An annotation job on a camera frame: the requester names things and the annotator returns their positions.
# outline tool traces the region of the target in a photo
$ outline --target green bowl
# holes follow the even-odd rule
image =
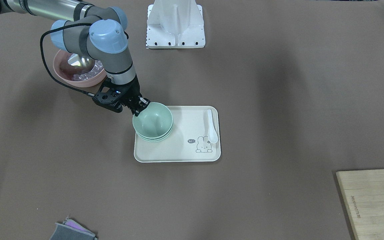
[[[172,131],[173,128],[171,128],[167,134],[165,134],[164,136],[162,136],[161,138],[157,138],[157,139],[148,139],[148,138],[145,138],[143,137],[142,135],[140,134],[137,134],[140,138],[142,138],[143,140],[147,141],[147,142],[150,142],[150,143],[156,143],[156,142],[159,142],[159,141],[162,141],[164,139],[166,139],[168,137],[168,135],[170,135],[171,131]]]
[[[158,140],[165,137],[172,126],[171,111],[159,102],[149,103],[139,116],[133,116],[133,127],[137,134],[145,140]]]

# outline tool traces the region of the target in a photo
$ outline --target pink bowl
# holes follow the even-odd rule
[[[67,82],[70,85],[75,86],[75,87],[88,88],[88,87],[92,87],[92,86],[99,84],[102,80],[104,80],[106,78],[106,71],[105,71],[105,69],[102,69],[102,71],[100,73],[98,73],[97,75],[95,75],[92,78],[89,78],[89,79],[84,80],[84,81],[72,81],[73,75],[67,74],[60,69],[61,63],[62,62],[67,63],[67,60],[69,59],[69,57],[71,55],[72,55],[72,53],[68,53],[66,51],[59,50],[53,59],[54,72],[56,73],[56,75],[58,77],[63,79],[63,81],[65,81],[65,82]]]

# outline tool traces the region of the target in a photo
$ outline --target tray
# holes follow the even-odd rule
[[[173,114],[173,130],[156,143],[150,143],[136,134],[134,158],[148,162],[207,162],[216,161],[221,155],[220,131],[217,110],[212,106],[167,106]],[[206,110],[213,113],[217,143],[208,141]]]

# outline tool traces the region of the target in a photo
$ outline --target wooden cutting board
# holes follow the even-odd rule
[[[356,240],[384,240],[384,169],[336,174]]]

